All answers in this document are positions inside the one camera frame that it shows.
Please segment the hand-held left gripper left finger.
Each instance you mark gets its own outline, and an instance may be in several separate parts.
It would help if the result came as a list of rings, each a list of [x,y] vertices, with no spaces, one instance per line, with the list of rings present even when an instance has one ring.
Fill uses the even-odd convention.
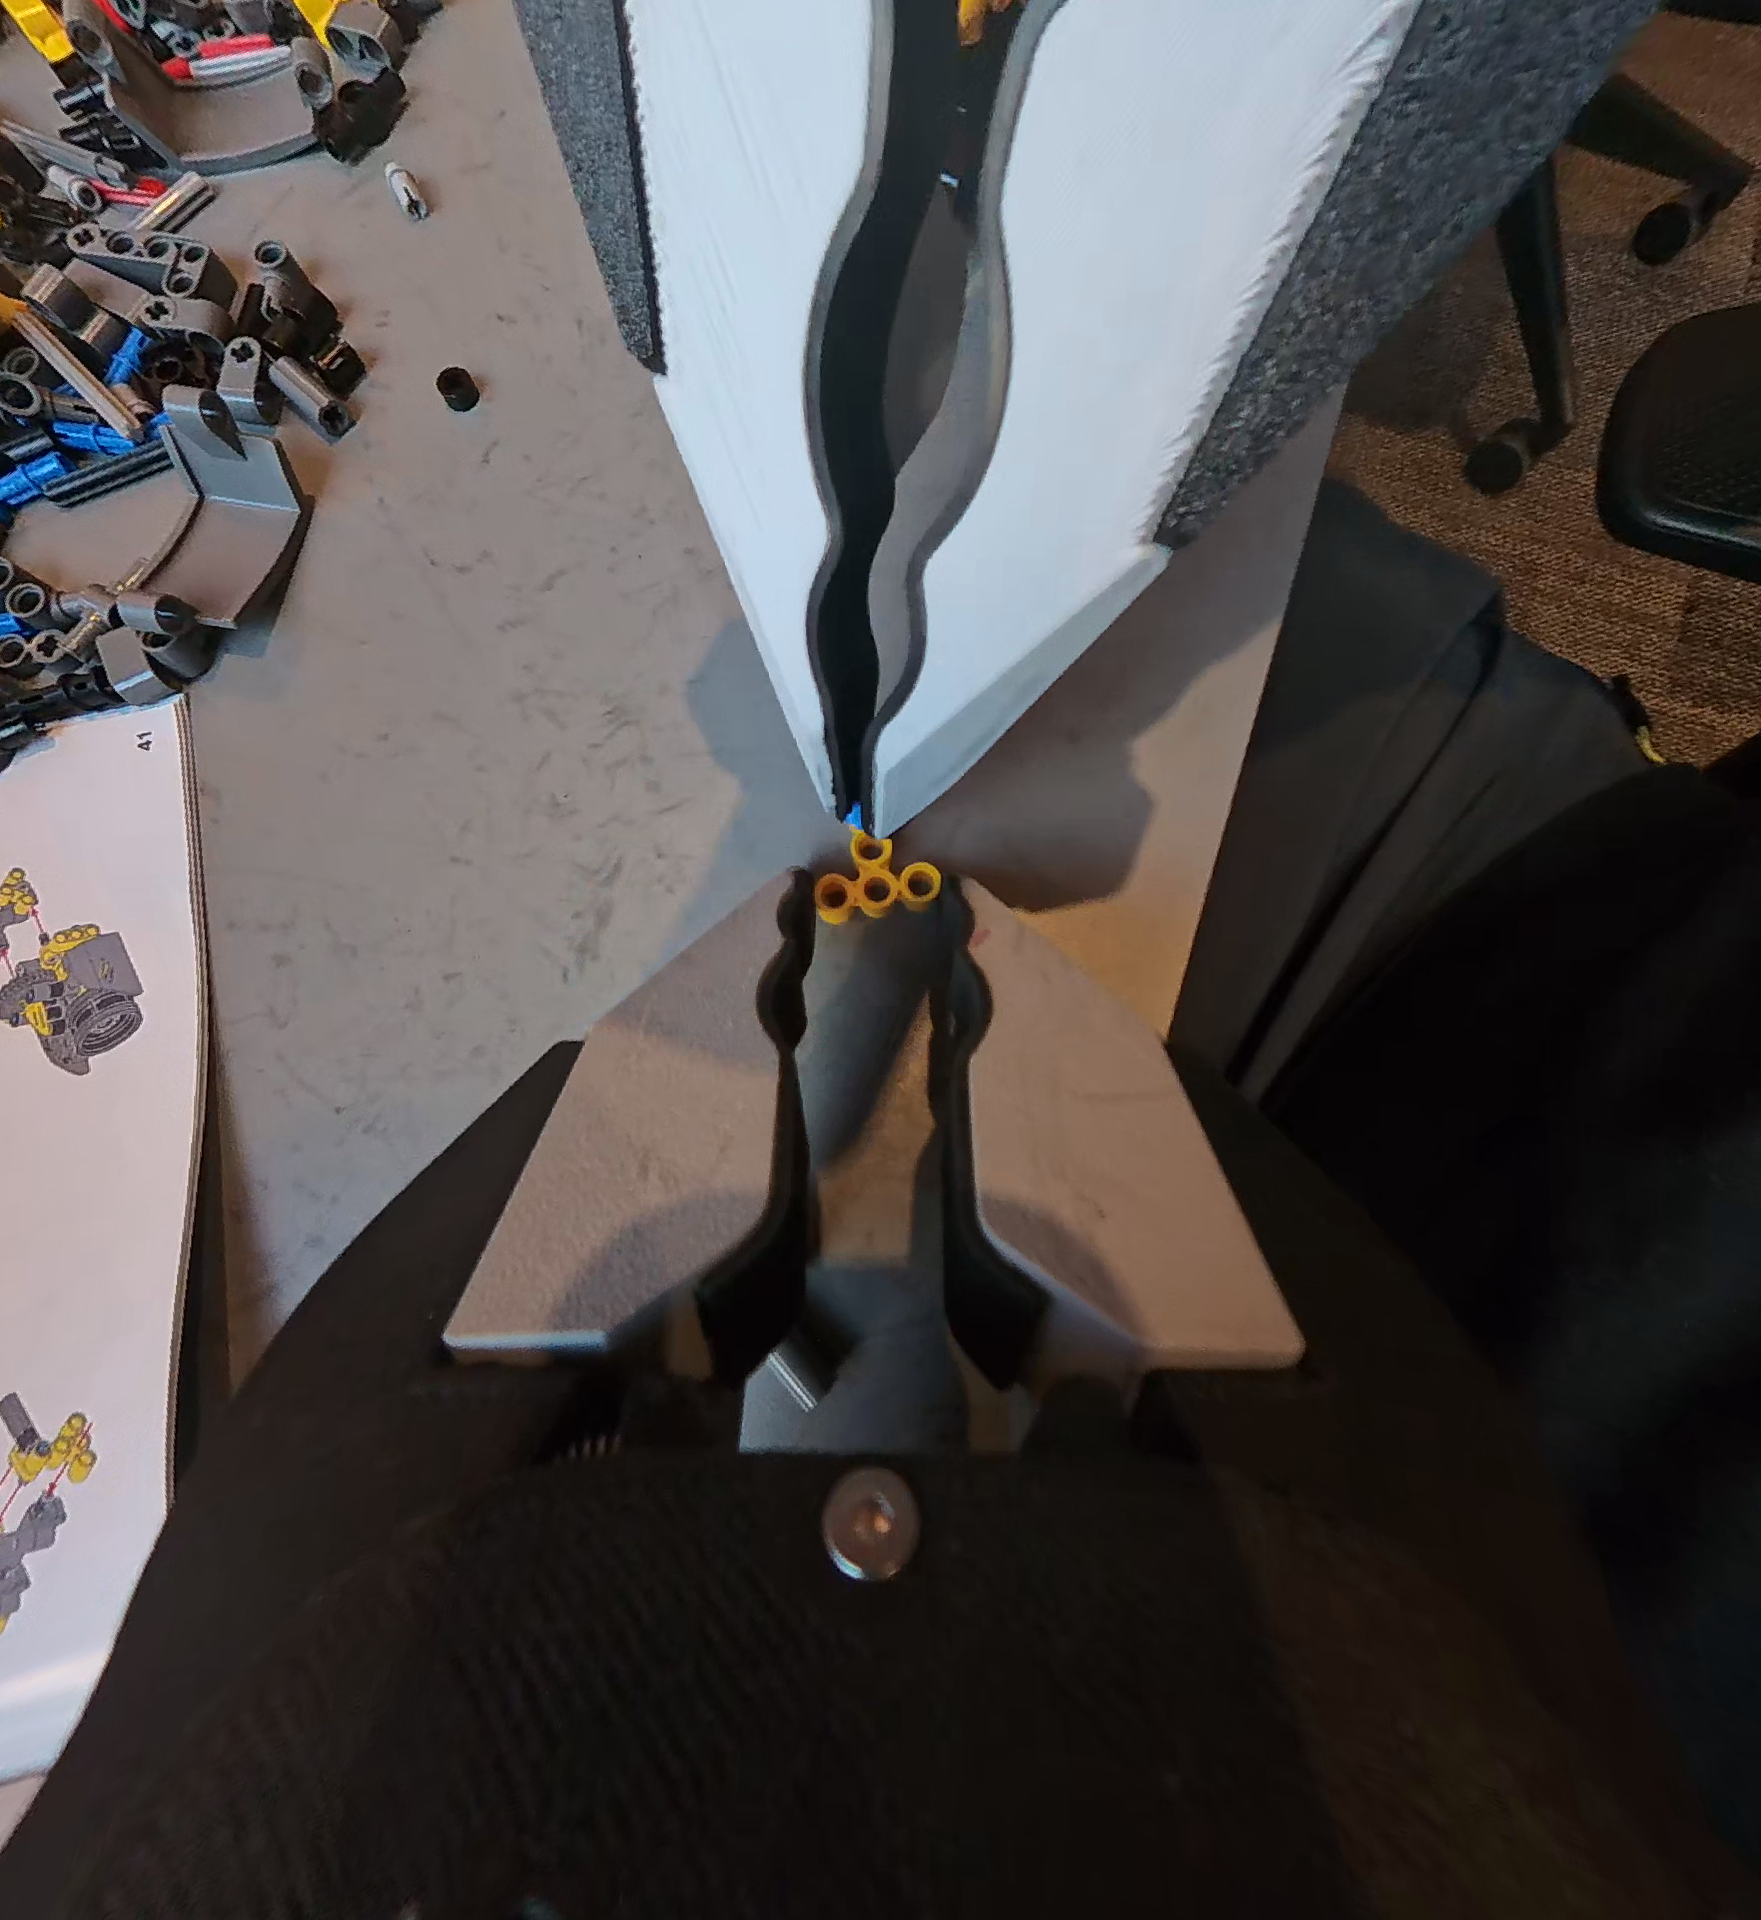
[[[582,1045],[444,1329],[461,1362],[742,1386],[801,1313],[814,881],[777,873]]]

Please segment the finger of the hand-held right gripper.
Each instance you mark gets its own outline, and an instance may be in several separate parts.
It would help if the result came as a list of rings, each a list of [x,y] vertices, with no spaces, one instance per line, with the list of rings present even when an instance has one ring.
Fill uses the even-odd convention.
[[[1409,1],[1029,4],[909,271],[872,562],[870,829],[947,793],[1156,581],[1158,528],[1388,81]]]
[[[626,18],[655,396],[808,776],[839,818],[816,660],[842,537],[821,335],[877,184],[894,6],[633,1]]]

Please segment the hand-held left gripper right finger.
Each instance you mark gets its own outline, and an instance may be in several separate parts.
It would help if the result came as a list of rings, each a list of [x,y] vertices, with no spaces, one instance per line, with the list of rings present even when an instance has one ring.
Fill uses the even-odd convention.
[[[1294,1370],[1303,1335],[1161,1036],[973,880],[940,900],[949,1331],[994,1387]]]

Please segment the yellow T-shaped brick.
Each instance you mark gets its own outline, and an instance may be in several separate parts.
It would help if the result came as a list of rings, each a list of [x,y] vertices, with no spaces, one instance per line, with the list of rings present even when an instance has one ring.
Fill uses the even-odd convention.
[[[847,872],[825,872],[814,881],[814,907],[821,924],[884,920],[905,910],[931,910],[943,893],[940,866],[927,858],[894,860],[894,840],[867,829],[847,827]]]

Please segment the grey desk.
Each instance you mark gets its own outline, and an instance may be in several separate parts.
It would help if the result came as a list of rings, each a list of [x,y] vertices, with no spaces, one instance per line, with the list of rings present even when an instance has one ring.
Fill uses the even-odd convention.
[[[228,1356],[195,1448],[292,1353],[321,1270],[551,1045],[781,868],[809,780],[655,396],[620,344],[509,4],[429,34],[435,213],[297,166],[216,229],[287,237],[371,357],[269,639],[190,693]],[[453,413],[442,367],[481,403]],[[908,821],[1066,901],[1161,1017],[1219,852],[1319,485],[1324,399],[1194,544]]]

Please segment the black office chair base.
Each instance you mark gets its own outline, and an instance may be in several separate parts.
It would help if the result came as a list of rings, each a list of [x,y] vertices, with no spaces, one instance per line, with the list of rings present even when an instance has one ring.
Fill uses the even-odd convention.
[[[1634,256],[1665,265],[1698,241],[1750,187],[1755,166],[1671,108],[1625,73],[1611,74],[1574,119],[1565,145],[1660,175],[1676,191],[1637,228]],[[1565,257],[1555,161],[1545,160],[1504,207],[1495,236],[1535,413],[1473,446],[1465,477],[1475,492],[1513,492],[1557,448],[1578,417]]]

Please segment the black mesh chair seat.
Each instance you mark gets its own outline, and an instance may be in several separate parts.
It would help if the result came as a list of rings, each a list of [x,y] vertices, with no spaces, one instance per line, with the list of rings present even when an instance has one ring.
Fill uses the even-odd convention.
[[[1761,587],[1761,300],[1692,314],[1637,358],[1594,502],[1613,541]]]

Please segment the building instruction booklet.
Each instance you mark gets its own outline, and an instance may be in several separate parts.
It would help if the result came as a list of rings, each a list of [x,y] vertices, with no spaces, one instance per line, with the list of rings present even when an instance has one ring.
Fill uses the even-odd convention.
[[[0,1782],[72,1735],[172,1495],[200,936],[183,701],[0,775]]]

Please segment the pile of loose bricks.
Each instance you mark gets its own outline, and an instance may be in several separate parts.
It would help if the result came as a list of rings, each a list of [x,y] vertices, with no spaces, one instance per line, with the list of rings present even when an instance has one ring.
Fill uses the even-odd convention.
[[[356,166],[439,4],[0,4],[0,773],[165,704],[269,609],[312,495],[283,443],[358,422],[365,360],[274,237],[195,232],[226,180]]]

